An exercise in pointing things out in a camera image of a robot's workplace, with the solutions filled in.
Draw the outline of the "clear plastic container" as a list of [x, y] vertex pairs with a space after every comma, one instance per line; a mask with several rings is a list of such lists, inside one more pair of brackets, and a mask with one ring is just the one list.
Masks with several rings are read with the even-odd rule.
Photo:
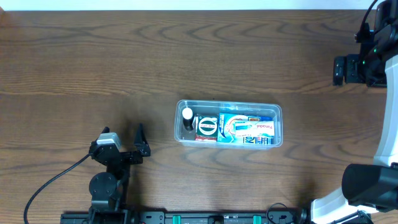
[[[195, 119], [193, 121], [193, 130], [187, 131], [183, 126], [182, 110], [191, 108]], [[275, 124], [275, 135], [270, 145], [260, 144], [233, 144], [223, 142], [203, 142], [196, 141], [197, 117], [199, 114], [208, 116], [217, 116], [219, 122], [220, 113], [244, 114], [253, 116], [271, 117]], [[192, 147], [217, 147], [225, 149], [250, 149], [267, 150], [273, 147], [279, 147], [283, 143], [283, 119], [282, 109], [279, 105], [264, 103], [242, 103], [229, 101], [205, 101], [205, 100], [181, 100], [177, 103], [174, 122], [174, 137], [184, 146]]]

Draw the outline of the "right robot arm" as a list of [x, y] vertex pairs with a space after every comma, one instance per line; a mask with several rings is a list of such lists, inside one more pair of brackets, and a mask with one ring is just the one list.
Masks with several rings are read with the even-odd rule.
[[373, 163], [350, 164], [341, 187], [311, 202], [299, 223], [371, 223], [374, 213], [397, 210], [397, 0], [373, 1], [374, 28], [363, 20], [358, 54], [336, 57], [333, 84], [363, 83], [387, 90], [382, 135]]

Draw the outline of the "blue cooling patch box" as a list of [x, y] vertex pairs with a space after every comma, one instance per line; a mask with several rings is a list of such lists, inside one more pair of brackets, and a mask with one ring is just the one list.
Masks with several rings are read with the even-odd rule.
[[274, 137], [273, 138], [237, 137], [235, 135], [234, 124], [240, 121], [273, 121], [273, 120], [271, 117], [267, 116], [220, 113], [217, 141], [223, 143], [233, 143], [233, 144], [260, 144], [260, 145], [272, 144], [272, 139]]

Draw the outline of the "red small box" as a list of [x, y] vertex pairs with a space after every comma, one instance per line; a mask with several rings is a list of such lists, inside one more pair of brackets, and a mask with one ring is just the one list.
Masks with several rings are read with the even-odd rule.
[[196, 136], [196, 141], [203, 141], [203, 142], [217, 142], [217, 137], [214, 136]]

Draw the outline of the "green Zam-Buk tin box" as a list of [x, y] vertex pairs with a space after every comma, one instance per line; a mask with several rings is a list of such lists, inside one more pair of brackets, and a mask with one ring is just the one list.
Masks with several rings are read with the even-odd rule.
[[202, 137], [216, 138], [218, 136], [218, 117], [199, 114], [197, 134]]

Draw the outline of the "white Panadol box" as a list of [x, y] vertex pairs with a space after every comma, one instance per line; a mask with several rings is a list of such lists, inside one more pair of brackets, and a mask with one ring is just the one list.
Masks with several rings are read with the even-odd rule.
[[237, 137], [273, 138], [275, 126], [273, 121], [240, 121], [234, 124]]

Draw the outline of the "dark bottle white cap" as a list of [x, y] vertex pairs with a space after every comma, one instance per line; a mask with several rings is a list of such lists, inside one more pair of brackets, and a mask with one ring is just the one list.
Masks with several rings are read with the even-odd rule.
[[195, 119], [195, 115], [191, 108], [184, 108], [182, 110], [182, 117], [183, 117], [183, 126], [187, 131], [193, 130], [193, 121]]

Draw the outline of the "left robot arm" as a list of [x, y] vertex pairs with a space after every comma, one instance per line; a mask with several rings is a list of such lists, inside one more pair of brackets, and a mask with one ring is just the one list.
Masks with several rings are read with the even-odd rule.
[[139, 223], [139, 215], [127, 206], [131, 166], [143, 163], [150, 156], [143, 125], [139, 124], [133, 151], [121, 152], [121, 141], [108, 127], [91, 143], [89, 155], [106, 167], [89, 184], [91, 207], [89, 223]]

